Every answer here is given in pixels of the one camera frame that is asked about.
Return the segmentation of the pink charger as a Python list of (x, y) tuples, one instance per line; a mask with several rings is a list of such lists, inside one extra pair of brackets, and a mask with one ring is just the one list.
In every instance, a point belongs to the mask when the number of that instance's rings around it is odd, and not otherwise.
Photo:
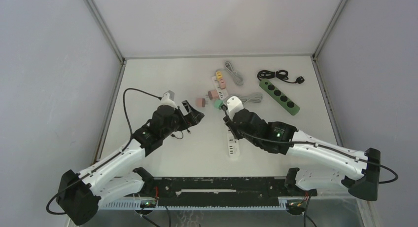
[(198, 108), (204, 108), (207, 106), (208, 101), (206, 100), (206, 98), (197, 98), (195, 104)]
[(216, 100), (216, 99), (219, 98), (219, 95), (218, 95), (216, 90), (210, 90), (210, 91), (207, 92), (207, 97), (210, 100)]
[(222, 78), (219, 79), (218, 84), (219, 84), (220, 89), (225, 89), (226, 88), (226, 82), (224, 81), (224, 79), (222, 79)]

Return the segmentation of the white power strip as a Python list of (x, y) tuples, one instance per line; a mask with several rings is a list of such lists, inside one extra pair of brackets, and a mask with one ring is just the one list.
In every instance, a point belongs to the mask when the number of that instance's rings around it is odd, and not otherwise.
[(215, 77), (215, 76), (213, 76), (213, 77), (211, 78), (211, 81), (212, 81), (212, 83), (213, 83), (213, 85), (214, 85), (214, 87), (215, 87), (215, 90), (217, 91), (217, 93), (218, 93), (218, 95), (219, 95), (219, 99), (220, 99), (220, 100), (225, 100), (225, 99), (229, 96), (229, 94), (228, 94), (228, 92), (227, 92), (226, 88), (225, 88), (225, 89), (220, 89), (220, 88), (219, 88), (218, 80), (216, 79), (216, 77)]
[(236, 160), (240, 156), (240, 147), (238, 140), (235, 139), (230, 129), (227, 130), (227, 149), (228, 156), (232, 160)]

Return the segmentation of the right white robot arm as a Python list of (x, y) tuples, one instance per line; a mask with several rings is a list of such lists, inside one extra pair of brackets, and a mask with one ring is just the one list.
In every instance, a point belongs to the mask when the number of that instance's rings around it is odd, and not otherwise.
[(268, 153), (311, 159), (329, 171), (303, 171), (290, 168), (285, 190), (290, 195), (335, 186), (346, 188), (352, 196), (376, 201), (380, 184), (381, 152), (375, 148), (355, 151), (316, 139), (284, 122), (266, 122), (256, 113), (241, 109), (224, 110), (225, 125), (237, 140), (246, 139)]

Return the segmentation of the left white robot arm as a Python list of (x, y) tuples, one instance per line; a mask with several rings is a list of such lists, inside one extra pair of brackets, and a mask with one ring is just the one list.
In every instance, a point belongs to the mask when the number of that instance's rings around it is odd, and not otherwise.
[(195, 126), (204, 114), (188, 101), (182, 102), (183, 114), (172, 101), (162, 103), (143, 126), (138, 128), (119, 149), (96, 164), (77, 173), (68, 170), (61, 176), (57, 196), (54, 198), (64, 214), (77, 225), (91, 220), (100, 207), (123, 196), (140, 193), (150, 195), (154, 182), (131, 171), (122, 173), (162, 146), (174, 132)]

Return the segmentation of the green charger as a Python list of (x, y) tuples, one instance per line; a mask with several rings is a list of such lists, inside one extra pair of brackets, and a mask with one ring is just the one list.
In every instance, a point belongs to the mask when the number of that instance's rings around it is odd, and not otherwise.
[(220, 100), (220, 99), (216, 99), (216, 100), (214, 100), (214, 102), (213, 102), (213, 106), (214, 106), (216, 109), (221, 110), (221, 107), (223, 106), (223, 101), (222, 101), (222, 100)]

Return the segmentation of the yellow charger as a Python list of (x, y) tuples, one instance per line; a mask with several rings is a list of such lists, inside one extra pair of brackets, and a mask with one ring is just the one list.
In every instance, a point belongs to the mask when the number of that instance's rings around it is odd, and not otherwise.
[(223, 79), (221, 71), (216, 71), (215, 72), (215, 77), (216, 77), (217, 80)]

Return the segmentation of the green power strip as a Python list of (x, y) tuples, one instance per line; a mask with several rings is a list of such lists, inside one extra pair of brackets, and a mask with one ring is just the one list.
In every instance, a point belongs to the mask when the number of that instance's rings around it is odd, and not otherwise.
[(296, 105), (280, 89), (273, 85), (268, 79), (260, 80), (259, 86), (279, 105), (281, 105), (289, 114), (295, 116), (300, 111), (300, 107)]

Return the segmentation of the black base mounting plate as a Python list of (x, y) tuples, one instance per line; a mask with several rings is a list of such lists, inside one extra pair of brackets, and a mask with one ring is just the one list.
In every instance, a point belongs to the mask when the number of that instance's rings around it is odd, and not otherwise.
[(283, 177), (154, 177), (142, 167), (133, 172), (144, 181), (139, 195), (156, 197), (167, 207), (278, 207), (285, 197), (318, 195)]

